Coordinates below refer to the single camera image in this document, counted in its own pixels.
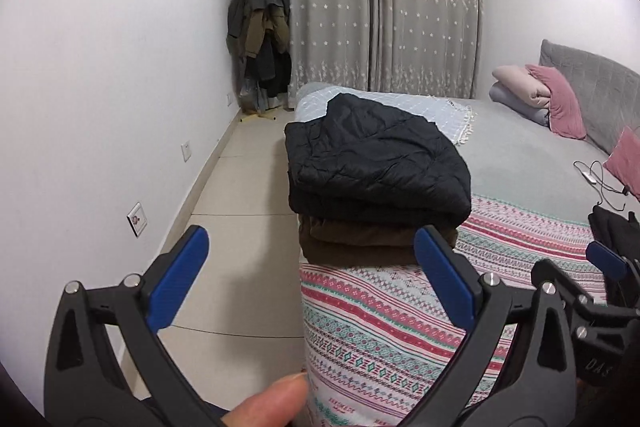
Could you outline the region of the person's left hand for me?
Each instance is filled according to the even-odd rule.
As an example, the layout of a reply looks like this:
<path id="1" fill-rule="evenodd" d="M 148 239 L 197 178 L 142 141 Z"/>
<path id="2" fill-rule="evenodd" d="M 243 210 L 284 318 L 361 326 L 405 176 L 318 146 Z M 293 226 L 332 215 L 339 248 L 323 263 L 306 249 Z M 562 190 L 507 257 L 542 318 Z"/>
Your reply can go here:
<path id="1" fill-rule="evenodd" d="M 285 376 L 224 414 L 221 421 L 229 427 L 286 426 L 304 407 L 308 389 L 306 373 Z"/>

